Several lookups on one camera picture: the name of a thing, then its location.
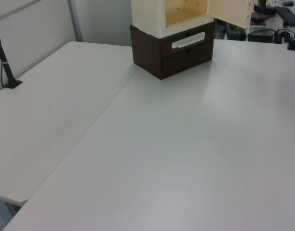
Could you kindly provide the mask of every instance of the drawer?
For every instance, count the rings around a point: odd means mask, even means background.
[[[162,57],[188,50],[214,39],[215,22],[186,30],[161,39]]]
[[[214,40],[189,47],[162,59],[162,78],[175,75],[212,59]]]
[[[212,59],[215,23],[195,27],[165,38],[156,38],[130,26],[134,63],[159,79],[164,79]],[[204,32],[204,39],[172,43]]]

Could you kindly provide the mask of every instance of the white table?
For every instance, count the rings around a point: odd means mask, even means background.
[[[71,42],[1,90],[0,199],[23,205],[137,69],[128,47]]]
[[[138,69],[5,228],[27,230],[295,231],[295,51]]]

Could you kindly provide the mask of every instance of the cabinet door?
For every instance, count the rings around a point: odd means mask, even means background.
[[[209,15],[234,25],[248,28],[253,0],[210,0]]]

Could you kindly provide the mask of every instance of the cable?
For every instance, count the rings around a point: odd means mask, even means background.
[[[287,31],[290,31],[290,32],[292,32],[292,33],[294,34],[294,32],[293,32],[292,30],[288,30],[288,29],[280,29],[279,31],[281,31],[281,30],[287,30]]]
[[[2,84],[2,88],[4,88],[4,84],[3,84],[3,64],[1,63],[1,84]]]
[[[256,30],[256,31],[253,31],[253,32],[249,33],[248,35],[246,35],[246,38],[248,38],[249,35],[257,34],[259,32],[263,32],[263,31],[274,31],[274,33],[276,33],[276,30],[273,30],[273,29]]]

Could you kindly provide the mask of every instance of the table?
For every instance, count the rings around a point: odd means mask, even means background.
[[[137,69],[129,48],[71,42],[1,90],[0,199],[22,206]]]
[[[295,231],[295,51],[215,40],[162,81],[139,68],[14,230]]]

